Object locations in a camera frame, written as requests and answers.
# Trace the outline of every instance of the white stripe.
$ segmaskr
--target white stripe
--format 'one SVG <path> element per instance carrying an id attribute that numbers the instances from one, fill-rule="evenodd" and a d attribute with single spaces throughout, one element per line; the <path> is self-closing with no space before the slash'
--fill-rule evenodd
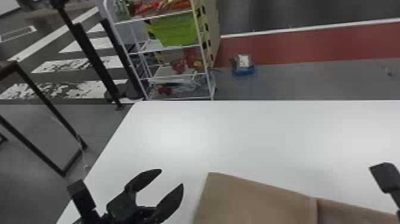
<path id="1" fill-rule="evenodd" d="M 129 98 L 121 98 L 120 102 L 122 104 L 135 104 L 137 102 L 141 102 L 143 99 L 129 99 Z"/>
<path id="2" fill-rule="evenodd" d="M 126 83 L 127 79 L 114 80 L 114 83 Z M 37 83 L 38 88 L 48 97 L 60 97 L 62 99 L 104 99 L 104 92 L 107 90 L 100 80 L 85 81 L 82 83 Z M 38 96 L 26 83 L 16 83 L 2 94 L 0 99 L 38 99 Z M 138 101 L 124 100 L 130 104 Z"/>
<path id="3" fill-rule="evenodd" d="M 34 26 L 27 26 L 29 29 L 30 29 L 30 31 L 28 31 L 28 32 L 26 32 L 26 33 L 23 33 L 23 34 L 20 34 L 20 35 L 18 35 L 18 36 L 13 36 L 13 37 L 11 37 L 11 38 L 8 38 L 8 39 L 3 39 L 2 41 L 0 41 L 0 42 L 7 42 L 7 41 L 12 41 L 12 40 L 14 40 L 14 39 L 17 39 L 17 38 L 20 38 L 20 37 L 22 37 L 22 36 L 25 36 L 25 35 L 28 35 L 28 34 L 31 34 L 31 33 L 34 33 L 34 32 L 36 32 L 37 30 L 36 30 L 36 28 L 34 27 Z"/>
<path id="4" fill-rule="evenodd" d="M 387 23 L 400 23 L 400 18 L 387 18 L 387 19 L 381 19 L 381 20 L 368 20 L 368 21 L 361 21 L 361 22 L 338 23 L 338 24 L 329 24 L 329 25 L 320 25 L 320 26 L 307 26 L 307 27 L 290 28 L 290 29 L 267 30 L 267 31 L 260 31 L 260 32 L 236 33 L 236 34 L 221 35 L 221 38 L 223 38 L 223 39 L 243 38 L 243 37 L 247 37 L 247 36 L 261 36 L 261 35 L 272 35 L 272 34 L 278 34 L 278 33 L 303 32 L 303 31 L 324 30 L 324 29 L 337 29 L 337 28 L 345 28 L 345 27 L 368 26 L 368 25 L 387 24 Z"/>
<path id="5" fill-rule="evenodd" d="M 118 56 L 101 57 L 106 69 L 119 69 L 123 65 Z M 87 58 L 76 58 L 70 60 L 46 61 L 39 67 L 34 69 L 32 73 L 52 73 L 58 71 L 81 71 L 91 68 L 91 64 Z"/>
<path id="6" fill-rule="evenodd" d="M 93 38 L 93 39 L 90 39 L 90 42 L 92 43 L 93 47 L 96 50 L 108 49 L 108 48 L 113 47 L 113 45 L 108 37 Z M 76 52 L 76 51 L 82 51 L 82 49 L 80 48 L 78 42 L 74 41 L 71 44 L 69 44 L 68 46 L 66 46 L 64 49 L 62 49 L 60 51 L 60 53 L 69 53 L 69 52 Z"/>
<path id="7" fill-rule="evenodd" d="M 96 26 L 93 26 L 93 28 L 91 28 L 89 31 L 87 31 L 88 33 L 97 33 L 97 32 L 104 32 L 104 28 L 103 26 L 99 23 Z"/>
<path id="8" fill-rule="evenodd" d="M 86 13 L 76 17 L 73 22 L 74 23 L 81 23 L 91 17 L 92 15 L 96 14 L 99 10 L 97 7 L 92 8 L 91 10 L 87 11 Z M 68 27 L 67 25 L 63 25 L 57 30 L 54 30 L 52 33 L 49 35 L 45 36 L 41 40 L 37 41 L 33 45 L 30 45 L 29 47 L 25 48 L 23 51 L 19 52 L 18 54 L 12 56 L 8 61 L 18 61 L 21 62 L 25 60 L 27 57 L 31 56 L 38 50 L 42 49 L 43 47 L 47 46 L 49 43 L 53 42 L 57 38 L 59 38 L 61 35 L 65 34 L 68 32 Z"/>

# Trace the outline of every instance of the gray floor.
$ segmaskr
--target gray floor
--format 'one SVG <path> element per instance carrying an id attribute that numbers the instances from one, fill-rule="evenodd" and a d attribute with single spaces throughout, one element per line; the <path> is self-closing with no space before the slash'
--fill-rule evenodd
<path id="1" fill-rule="evenodd" d="M 220 70 L 216 100 L 400 99 L 399 58 L 257 66 L 248 76 Z"/>
<path id="2" fill-rule="evenodd" d="M 250 76 L 217 75 L 217 100 L 400 99 L 400 59 L 258 66 Z M 92 165 L 127 113 L 113 105 L 58 105 L 90 148 Z M 0 113 L 62 166 L 77 144 L 42 105 L 0 105 Z M 0 128 L 0 132 L 10 134 Z M 82 159 L 59 177 L 16 139 L 0 145 L 2 223 L 54 223 L 69 201 L 66 186 L 85 177 Z"/>
<path id="3" fill-rule="evenodd" d="M 89 148 L 85 162 L 93 165 L 129 110 L 113 105 L 58 105 Z M 1 114 L 58 164 L 69 160 L 77 144 L 42 105 L 0 105 Z M 58 176 L 3 128 L 10 141 L 0 145 L 1 223 L 55 223 L 69 201 L 66 186 L 84 178 L 80 159 L 66 178 Z"/>

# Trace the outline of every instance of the brown towel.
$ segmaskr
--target brown towel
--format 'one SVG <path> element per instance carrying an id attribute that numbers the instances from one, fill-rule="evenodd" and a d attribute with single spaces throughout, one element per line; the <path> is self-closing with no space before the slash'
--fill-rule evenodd
<path id="1" fill-rule="evenodd" d="M 210 173 L 194 224 L 317 224 L 316 199 L 220 173 Z"/>
<path id="2" fill-rule="evenodd" d="M 399 224 L 394 214 L 324 199 L 318 199 L 317 204 L 318 224 Z"/>

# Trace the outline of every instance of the black table leg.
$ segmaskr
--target black table leg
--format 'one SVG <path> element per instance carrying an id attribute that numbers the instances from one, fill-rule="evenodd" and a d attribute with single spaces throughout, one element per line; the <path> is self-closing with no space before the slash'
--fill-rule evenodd
<path id="1" fill-rule="evenodd" d="M 21 141 L 26 147 L 28 147 L 33 153 L 41 158 L 49 167 L 56 171 L 62 177 L 65 177 L 65 171 L 61 170 L 53 161 L 51 161 L 45 154 L 43 154 L 35 145 L 33 145 L 21 132 L 14 128 L 8 121 L 0 115 L 0 123 L 11 132 L 19 141 Z"/>
<path id="2" fill-rule="evenodd" d="M 4 136 L 2 133 L 0 133 L 0 144 L 2 144 L 3 142 L 8 141 L 8 138 L 6 136 Z"/>
<path id="3" fill-rule="evenodd" d="M 16 71 L 20 74 L 22 79 L 32 88 L 35 94 L 46 104 L 46 106 L 53 112 L 55 117 L 61 122 L 62 125 L 71 133 L 71 135 L 79 142 L 82 146 L 82 149 L 86 149 L 88 145 L 85 141 L 76 133 L 73 127 L 68 123 L 68 121 L 61 115 L 61 113 L 54 107 L 54 105 L 50 102 L 49 99 L 44 96 L 42 91 L 36 86 L 36 84 L 29 78 L 29 76 L 25 73 L 24 70 L 21 69 L 19 65 L 16 65 Z"/>
<path id="4" fill-rule="evenodd" d="M 142 89 L 140 81 L 138 81 L 133 72 L 133 69 L 130 67 L 129 59 L 126 57 L 123 47 L 119 44 L 116 36 L 114 35 L 110 22 L 105 18 L 101 20 L 100 23 L 102 24 L 105 32 L 107 33 L 108 38 L 110 39 L 115 51 L 117 52 L 118 57 L 122 62 L 122 65 L 124 66 L 128 78 L 132 83 L 131 86 L 133 87 L 133 89 L 135 89 L 133 92 L 135 91 L 137 92 L 137 99 L 143 98 L 144 97 L 143 92 L 145 91 L 145 89 L 144 88 Z"/>
<path id="5" fill-rule="evenodd" d="M 90 42 L 85 30 L 83 29 L 82 24 L 77 23 L 73 24 L 67 12 L 65 11 L 65 2 L 50 0 L 50 4 L 59 12 L 61 18 L 64 20 L 65 24 L 70 29 L 72 35 L 75 37 L 82 51 L 85 53 L 86 57 L 89 59 L 93 69 L 97 72 L 97 75 L 103 82 L 106 87 L 108 93 L 110 94 L 112 100 L 117 105 L 116 110 L 123 110 L 125 105 L 123 105 L 120 101 L 120 94 L 118 89 L 112 80 L 110 74 L 108 74 L 107 69 L 105 68 L 103 62 L 101 61 L 99 55 L 94 49 L 92 43 Z"/>

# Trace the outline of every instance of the small device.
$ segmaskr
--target small device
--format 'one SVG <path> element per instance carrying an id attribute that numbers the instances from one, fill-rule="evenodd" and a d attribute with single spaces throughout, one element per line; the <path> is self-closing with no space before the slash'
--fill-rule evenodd
<path id="1" fill-rule="evenodd" d="M 370 168 L 379 188 L 390 194 L 398 208 L 400 208 L 400 173 L 392 163 L 382 163 Z"/>
<path id="2" fill-rule="evenodd" d="M 248 54 L 239 54 L 235 58 L 231 58 L 230 63 L 234 74 L 237 75 L 253 74 L 255 71 L 252 57 Z"/>
<path id="3" fill-rule="evenodd" d="M 73 224 L 160 224 L 167 220 L 180 206 L 183 184 L 167 194 L 155 207 L 138 206 L 136 195 L 149 185 L 161 169 L 148 170 L 133 178 L 124 191 L 111 200 L 107 213 L 100 217 L 96 204 L 82 180 L 68 186 L 68 192 L 81 216 Z"/>

